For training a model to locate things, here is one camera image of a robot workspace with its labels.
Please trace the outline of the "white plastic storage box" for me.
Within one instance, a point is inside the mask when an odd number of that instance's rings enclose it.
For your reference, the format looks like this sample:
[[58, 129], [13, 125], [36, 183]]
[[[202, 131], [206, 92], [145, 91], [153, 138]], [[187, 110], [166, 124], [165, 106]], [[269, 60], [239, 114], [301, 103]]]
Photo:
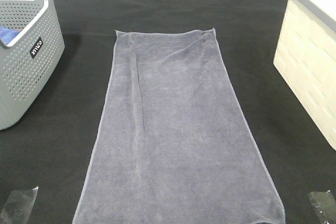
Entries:
[[335, 148], [335, 0], [288, 0], [274, 66]]

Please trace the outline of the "right clear tape strip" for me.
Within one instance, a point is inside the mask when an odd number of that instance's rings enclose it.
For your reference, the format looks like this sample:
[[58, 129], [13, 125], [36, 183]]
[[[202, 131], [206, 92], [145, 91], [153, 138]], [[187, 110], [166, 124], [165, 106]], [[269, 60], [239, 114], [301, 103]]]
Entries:
[[308, 199], [320, 223], [335, 223], [335, 198], [330, 190], [312, 191], [308, 194]]

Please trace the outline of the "blue towel in basket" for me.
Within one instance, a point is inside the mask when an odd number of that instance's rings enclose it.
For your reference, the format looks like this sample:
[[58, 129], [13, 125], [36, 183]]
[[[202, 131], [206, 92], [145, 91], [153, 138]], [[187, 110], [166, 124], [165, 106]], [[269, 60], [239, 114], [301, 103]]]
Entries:
[[7, 46], [11, 43], [15, 37], [20, 33], [20, 30], [10, 29], [1, 26], [0, 35], [1, 35], [1, 46]]

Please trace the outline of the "grey perforated laundry basket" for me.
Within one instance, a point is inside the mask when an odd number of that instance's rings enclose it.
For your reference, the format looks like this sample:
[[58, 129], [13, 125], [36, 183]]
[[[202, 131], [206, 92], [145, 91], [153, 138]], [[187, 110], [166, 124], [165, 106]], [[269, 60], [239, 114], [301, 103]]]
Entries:
[[53, 73], [64, 49], [54, 0], [1, 0], [1, 129], [17, 123]]

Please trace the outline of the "black table cloth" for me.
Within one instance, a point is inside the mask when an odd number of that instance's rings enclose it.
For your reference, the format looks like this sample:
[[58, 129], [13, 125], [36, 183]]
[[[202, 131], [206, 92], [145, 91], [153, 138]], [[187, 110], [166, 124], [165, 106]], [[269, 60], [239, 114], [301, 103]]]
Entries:
[[38, 188], [30, 223], [71, 223], [96, 140], [116, 30], [215, 28], [239, 104], [287, 223], [318, 223], [312, 191], [335, 192], [335, 150], [273, 64], [287, 0], [54, 0], [65, 51], [22, 119], [1, 131], [1, 204]]

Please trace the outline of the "clear tape strip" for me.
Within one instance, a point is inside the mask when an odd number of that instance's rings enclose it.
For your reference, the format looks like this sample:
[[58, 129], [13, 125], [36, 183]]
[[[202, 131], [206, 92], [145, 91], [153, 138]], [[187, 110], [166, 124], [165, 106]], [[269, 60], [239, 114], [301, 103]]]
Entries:
[[308, 199], [320, 223], [335, 223], [335, 198], [330, 190], [312, 191], [308, 194]]
[[34, 207], [39, 187], [12, 190], [1, 211], [1, 223], [26, 224]]

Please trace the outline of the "grey towel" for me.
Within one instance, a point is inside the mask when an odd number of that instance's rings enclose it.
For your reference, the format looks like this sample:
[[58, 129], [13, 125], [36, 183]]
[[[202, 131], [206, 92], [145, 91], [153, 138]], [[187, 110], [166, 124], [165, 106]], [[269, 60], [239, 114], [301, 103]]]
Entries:
[[285, 223], [216, 31], [116, 36], [73, 223]]

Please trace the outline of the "left clear tape strip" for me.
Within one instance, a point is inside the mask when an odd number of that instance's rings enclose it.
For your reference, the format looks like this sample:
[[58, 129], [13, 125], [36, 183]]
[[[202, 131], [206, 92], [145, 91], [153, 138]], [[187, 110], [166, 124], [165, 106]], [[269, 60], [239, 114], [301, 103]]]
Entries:
[[26, 224], [34, 207], [39, 187], [12, 190], [1, 211], [1, 223]]

